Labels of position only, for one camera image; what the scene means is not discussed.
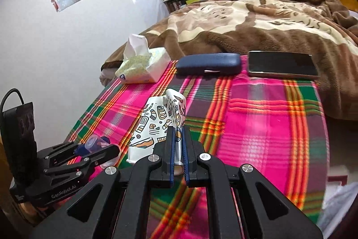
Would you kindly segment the small clear plastic cup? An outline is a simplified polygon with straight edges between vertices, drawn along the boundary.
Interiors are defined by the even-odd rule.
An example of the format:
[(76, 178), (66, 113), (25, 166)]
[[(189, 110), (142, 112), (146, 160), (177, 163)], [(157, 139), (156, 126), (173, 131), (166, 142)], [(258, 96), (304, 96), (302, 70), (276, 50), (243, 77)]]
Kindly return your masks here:
[[(84, 144), (81, 144), (75, 150), (75, 154), (80, 157), (84, 157), (90, 153), (101, 150), (111, 145), (111, 141), (106, 136), (91, 135)], [(119, 161), (119, 155), (105, 163), (101, 164), (100, 167), (105, 169), (109, 166), (116, 166)]]

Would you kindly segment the dark blue glasses case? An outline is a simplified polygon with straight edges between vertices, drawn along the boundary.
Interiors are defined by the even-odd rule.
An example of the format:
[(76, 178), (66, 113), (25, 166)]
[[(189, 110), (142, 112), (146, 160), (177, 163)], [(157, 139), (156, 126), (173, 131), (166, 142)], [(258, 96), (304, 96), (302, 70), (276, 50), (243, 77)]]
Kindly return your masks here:
[(176, 63), (179, 75), (201, 76), (206, 73), (237, 75), (242, 70), (241, 56), (237, 53), (206, 53), (182, 57)]

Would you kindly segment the tissue pack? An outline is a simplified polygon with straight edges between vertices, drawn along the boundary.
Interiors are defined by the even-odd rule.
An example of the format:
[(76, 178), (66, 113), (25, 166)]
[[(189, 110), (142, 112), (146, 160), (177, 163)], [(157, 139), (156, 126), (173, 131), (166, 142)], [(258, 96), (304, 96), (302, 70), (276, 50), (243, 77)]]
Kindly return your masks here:
[(158, 82), (171, 62), (164, 47), (150, 49), (147, 39), (138, 34), (129, 36), (123, 58), (115, 76), (126, 84)]

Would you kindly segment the translucent trash bag liner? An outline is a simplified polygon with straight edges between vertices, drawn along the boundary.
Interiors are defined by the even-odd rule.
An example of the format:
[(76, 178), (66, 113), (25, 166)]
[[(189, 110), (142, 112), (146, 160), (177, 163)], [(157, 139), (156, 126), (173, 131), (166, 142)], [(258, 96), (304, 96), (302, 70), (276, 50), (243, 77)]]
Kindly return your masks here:
[(328, 238), (347, 215), (357, 195), (357, 182), (340, 185), (338, 182), (329, 182), (326, 185), (323, 205), (317, 225), (323, 238)]

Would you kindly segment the brown patterned bed blanket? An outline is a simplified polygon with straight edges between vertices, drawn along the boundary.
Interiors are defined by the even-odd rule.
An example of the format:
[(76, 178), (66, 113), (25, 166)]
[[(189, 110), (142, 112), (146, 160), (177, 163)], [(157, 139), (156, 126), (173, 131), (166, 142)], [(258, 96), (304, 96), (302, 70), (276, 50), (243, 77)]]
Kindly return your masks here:
[(339, 0), (207, 0), (143, 32), (173, 60), (252, 50), (304, 53), (319, 73), (325, 113), (357, 119), (357, 19)]

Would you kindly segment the patterned paper cup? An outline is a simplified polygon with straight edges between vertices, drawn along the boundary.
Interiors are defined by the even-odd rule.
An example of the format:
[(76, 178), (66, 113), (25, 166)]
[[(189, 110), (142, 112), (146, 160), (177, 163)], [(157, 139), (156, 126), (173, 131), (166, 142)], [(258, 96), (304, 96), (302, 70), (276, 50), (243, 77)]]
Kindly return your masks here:
[(175, 129), (174, 175), (184, 172), (182, 163), (182, 132), (186, 121), (186, 97), (174, 89), (167, 89), (160, 97), (150, 97), (135, 126), (128, 147), (127, 162), (135, 164), (153, 153), (154, 146), (166, 140), (170, 127)]

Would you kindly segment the black smartphone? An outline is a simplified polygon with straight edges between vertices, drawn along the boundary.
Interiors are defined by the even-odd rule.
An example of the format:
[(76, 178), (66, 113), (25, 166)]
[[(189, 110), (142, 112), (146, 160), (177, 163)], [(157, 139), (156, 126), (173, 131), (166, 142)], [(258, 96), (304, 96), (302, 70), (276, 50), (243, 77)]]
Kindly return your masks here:
[(250, 51), (247, 73), (253, 77), (316, 80), (319, 76), (311, 55), (289, 52)]

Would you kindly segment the pink green plaid blanket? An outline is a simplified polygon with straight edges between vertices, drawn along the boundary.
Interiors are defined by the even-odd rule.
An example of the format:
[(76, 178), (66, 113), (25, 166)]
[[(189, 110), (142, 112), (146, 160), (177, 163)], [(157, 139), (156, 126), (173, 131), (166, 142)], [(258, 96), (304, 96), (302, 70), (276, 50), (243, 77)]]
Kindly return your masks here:
[(236, 76), (180, 76), (170, 62), (155, 84), (114, 79), (67, 136), (84, 143), (106, 136), (128, 167), (128, 147), (150, 97), (167, 89), (186, 97), (193, 140), (225, 164), (251, 164), (311, 221), (319, 217), (329, 160), (328, 133), (317, 87), (310, 81)]

